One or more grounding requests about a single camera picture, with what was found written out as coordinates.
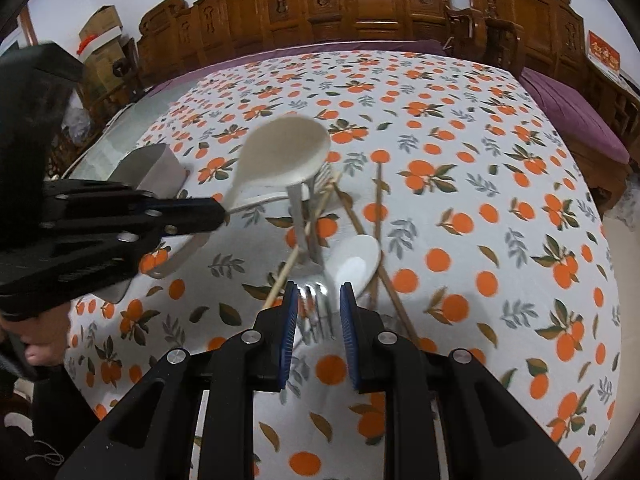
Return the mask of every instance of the tablecloth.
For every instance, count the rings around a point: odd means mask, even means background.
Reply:
[[[369,232],[382,164],[384,261],[422,347],[469,348],[588,476],[615,406],[618,292],[588,188],[529,95],[456,59],[306,54],[213,73],[138,146],[167,142],[190,170],[180,195],[220,199],[246,136],[291,113],[327,127]],[[334,204],[318,232],[330,254],[354,229]],[[250,327],[293,240],[287,202],[258,206],[175,274],[137,276],[119,304],[75,302],[66,367],[98,416],[168,349],[217,348]],[[393,325],[382,288],[378,306]],[[340,338],[302,345],[286,389],[255,396],[255,474],[381,479],[383,410],[382,394],[351,389]]]

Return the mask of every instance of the fork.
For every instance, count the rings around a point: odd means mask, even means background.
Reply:
[[[324,177],[321,168],[318,172],[320,178]],[[309,189],[318,189],[316,177],[306,181]],[[324,273],[324,263],[322,260],[322,252],[318,245],[318,236],[316,234],[316,204],[318,195],[310,196],[310,218],[309,218],[309,241],[305,234],[305,221],[302,213],[302,184],[287,187],[287,193],[291,202],[291,216],[293,218],[294,230],[300,251],[298,253],[298,264],[291,269],[289,277],[298,286],[300,291],[300,318],[298,319],[298,327],[302,334],[305,344],[320,339],[333,338],[334,328],[331,319],[331,301],[329,291],[334,290],[332,285],[328,283],[327,276]]]

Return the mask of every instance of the chopsticks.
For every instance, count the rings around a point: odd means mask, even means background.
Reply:
[[[360,219],[356,216],[356,213],[353,212],[353,209],[346,198],[346,193],[343,193],[338,187],[338,183],[340,182],[341,177],[342,177],[342,172],[337,173],[334,179],[331,181],[330,185],[334,188],[334,191],[338,196],[338,199],[340,199],[340,202],[342,203],[342,207],[346,211],[347,216],[349,217],[349,220],[351,220],[351,224],[353,225],[356,232],[359,235],[366,234],[366,232],[364,231],[364,228],[362,227]],[[380,169],[378,170],[378,177],[379,177],[378,178],[379,182],[377,184],[380,188],[376,190],[376,201],[382,200],[382,186],[381,186],[382,178],[381,178]],[[316,209],[315,218],[319,217],[322,214],[322,212],[324,211],[324,208],[329,202],[329,198],[331,197],[331,195],[332,195],[331,190],[328,190],[326,193],[324,193],[324,195],[320,200],[318,208]],[[311,231],[311,224],[308,222],[305,226],[305,234],[308,235],[310,231]],[[287,277],[289,276],[289,273],[291,272],[293,265],[296,263],[298,259],[299,252],[300,252],[300,248],[298,247],[298,245],[295,245],[295,247],[293,247],[293,250],[291,251],[291,254],[289,255],[289,259],[287,259],[287,262],[285,263],[284,267],[282,267],[282,270],[280,271],[278,278],[276,279],[276,282],[271,287],[271,290],[269,291],[269,295],[267,296],[267,299],[264,300],[264,304],[262,305],[262,310],[271,308],[273,306],[273,302],[276,300],[276,298],[280,294],[280,291],[282,290],[284,283],[287,281]],[[391,302],[393,303],[396,313],[398,314],[400,321],[404,325],[404,328],[407,334],[409,335],[409,339],[418,348],[420,348],[420,339],[418,338],[418,334],[415,331],[414,324],[409,319],[409,316],[407,315],[406,310],[404,309],[404,305],[402,305],[402,301],[400,300],[398,293],[394,289],[394,286],[391,283],[391,279],[389,278],[389,275],[386,273],[386,269],[382,264],[382,261],[380,262],[376,273],[377,273],[377,276],[380,278],[380,280],[382,280],[382,284],[385,287],[386,293],[391,298]]]
[[[373,236],[380,243],[382,236],[382,163],[378,162],[378,168],[376,169],[376,208],[375,208],[376,222],[373,227]],[[384,254],[380,254],[380,263],[382,265],[382,258]],[[373,275],[371,280],[371,286],[369,291],[369,309],[376,310],[378,307],[378,272]]]
[[[314,218],[318,218],[324,211],[324,208],[326,207],[332,195],[332,188],[330,186],[331,184],[334,184],[334,185],[338,184],[338,182],[340,182],[341,177],[342,177],[342,172],[337,173],[334,176],[334,178],[331,180],[331,182],[327,185],[326,192],[324,193],[324,195],[322,195],[322,198],[320,199],[320,202],[318,204],[318,208],[316,208],[316,214],[314,215]],[[311,222],[308,222],[305,225],[305,235],[308,236],[310,232],[311,232]],[[293,247],[291,254],[289,255],[289,259],[285,263],[284,267],[282,267],[282,270],[280,271],[278,278],[276,279],[276,282],[271,287],[271,290],[269,291],[269,295],[267,296],[267,299],[264,300],[264,303],[262,304],[262,310],[266,310],[267,308],[271,308],[273,306],[273,302],[278,297],[280,291],[282,290],[282,287],[284,286],[284,283],[287,281],[287,277],[289,276],[291,269],[293,268],[296,261],[298,260],[299,252],[300,252],[300,248],[296,244],[295,247]]]
[[[364,228],[362,227],[360,219],[356,216],[356,213],[353,212],[351,205],[347,201],[346,193],[343,193],[340,190],[337,182],[334,182],[333,186],[336,194],[338,195],[338,198],[340,199],[340,202],[342,203],[342,207],[347,212],[347,215],[349,216],[349,220],[351,220],[351,223],[353,224],[354,229],[356,229],[356,232],[359,235],[366,234],[366,232],[364,231]],[[420,348],[420,339],[418,338],[418,333],[415,331],[414,324],[411,323],[411,320],[409,319],[409,316],[407,315],[406,310],[402,305],[402,301],[400,300],[398,293],[394,289],[394,286],[391,283],[391,279],[389,278],[389,275],[386,273],[385,267],[383,266],[382,263],[380,263],[380,265],[378,266],[378,276],[380,277],[380,280],[382,280],[382,284],[386,289],[386,293],[391,298],[391,303],[394,304],[396,313],[398,314],[400,321],[404,325],[404,328],[409,335],[409,339],[418,348]]]

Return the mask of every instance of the white spoon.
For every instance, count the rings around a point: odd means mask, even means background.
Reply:
[[[258,126],[249,135],[232,174],[222,206],[233,211],[248,186],[287,187],[314,176],[324,164],[331,139],[321,123],[300,115],[283,116]],[[160,280],[177,270],[207,243],[210,232],[197,233],[148,275]]]
[[[338,244],[324,266],[324,272],[335,285],[334,298],[339,297],[340,288],[346,282],[351,283],[353,295],[359,297],[379,263],[380,244],[373,236],[355,235]]]

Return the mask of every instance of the finger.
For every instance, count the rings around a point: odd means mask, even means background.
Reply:
[[[57,341],[48,345],[29,345],[24,351],[31,366],[55,366],[65,358],[66,341]]]
[[[48,344],[60,334],[68,332],[70,308],[71,304],[65,303],[41,313],[38,317],[15,322],[2,320],[1,324],[5,330],[19,335],[26,344]]]

